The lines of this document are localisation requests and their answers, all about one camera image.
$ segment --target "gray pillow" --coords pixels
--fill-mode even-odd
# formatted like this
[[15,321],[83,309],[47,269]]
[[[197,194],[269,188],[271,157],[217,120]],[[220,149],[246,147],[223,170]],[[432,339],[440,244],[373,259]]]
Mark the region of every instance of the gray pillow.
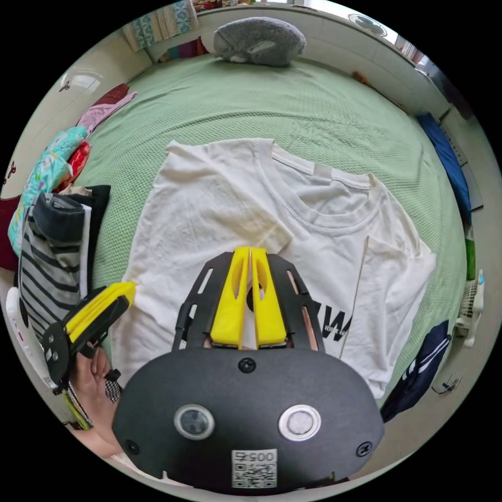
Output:
[[216,55],[232,63],[288,66],[305,46],[298,28],[270,17],[239,19],[214,32]]

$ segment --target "green bedspread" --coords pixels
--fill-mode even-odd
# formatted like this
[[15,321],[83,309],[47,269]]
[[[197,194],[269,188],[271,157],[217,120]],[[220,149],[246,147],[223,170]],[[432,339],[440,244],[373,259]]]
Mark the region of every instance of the green bedspread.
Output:
[[138,95],[90,136],[90,158],[78,180],[111,185],[95,286],[122,279],[170,141],[274,138],[294,155],[350,173],[374,173],[438,255],[387,394],[432,327],[449,319],[451,331],[466,277],[464,233],[446,172],[415,119],[350,77],[306,61],[271,69],[201,56],[151,67],[130,87]]

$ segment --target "blue cloth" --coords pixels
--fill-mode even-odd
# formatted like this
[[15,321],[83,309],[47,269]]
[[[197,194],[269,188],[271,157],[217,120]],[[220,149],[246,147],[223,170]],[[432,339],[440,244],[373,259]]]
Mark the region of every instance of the blue cloth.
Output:
[[464,173],[460,168],[459,161],[451,149],[448,138],[443,131],[441,131],[441,128],[431,114],[420,115],[417,117],[417,120],[429,137],[431,143],[434,145],[436,153],[446,170],[451,187],[453,188],[453,193],[457,199],[457,204],[459,205],[462,220],[468,225],[471,225],[472,208],[469,188]]
[[417,357],[403,373],[380,409],[384,422],[415,406],[427,392],[450,341],[448,321],[443,321],[427,334]]

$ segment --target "white fan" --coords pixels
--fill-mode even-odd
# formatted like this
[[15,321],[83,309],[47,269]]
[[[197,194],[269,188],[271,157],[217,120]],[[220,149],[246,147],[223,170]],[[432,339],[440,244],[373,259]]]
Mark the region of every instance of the white fan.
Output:
[[477,325],[484,307],[485,278],[480,270],[477,280],[468,281],[460,304],[460,312],[455,327],[457,335],[464,338],[464,347],[472,347],[476,336]]
[[12,331],[16,335],[16,339],[25,353],[28,361],[33,366],[36,374],[50,389],[56,389],[57,385],[51,380],[49,376],[49,369],[45,362],[45,356],[42,346],[38,342],[35,334],[30,328],[25,327],[21,320],[21,311],[19,309],[19,292],[17,288],[10,288],[7,292],[7,299],[5,302],[5,310],[7,317],[10,321]]

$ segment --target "red cloth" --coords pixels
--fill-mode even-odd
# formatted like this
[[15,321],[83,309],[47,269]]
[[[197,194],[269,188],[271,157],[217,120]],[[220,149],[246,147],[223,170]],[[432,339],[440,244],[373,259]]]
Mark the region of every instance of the red cloth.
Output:
[[158,62],[167,63],[172,59],[193,58],[204,54],[209,54],[209,52],[204,47],[202,40],[199,37],[196,40],[182,43],[176,47],[171,47],[164,52],[160,58],[158,58]]
[[101,96],[94,104],[96,105],[116,105],[121,99],[125,98],[129,92],[129,86],[119,84],[112,90],[109,90],[104,96]]
[[7,230],[20,198],[21,195],[12,199],[0,199],[0,267],[12,272],[17,270],[17,256],[10,244]]
[[90,145],[87,141],[83,141],[80,146],[75,150],[73,155],[68,160],[68,163],[72,167],[72,175],[69,179],[62,182],[57,188],[54,189],[54,193],[59,193],[64,190],[70,183],[75,183],[79,174],[84,169],[87,159],[89,159]]

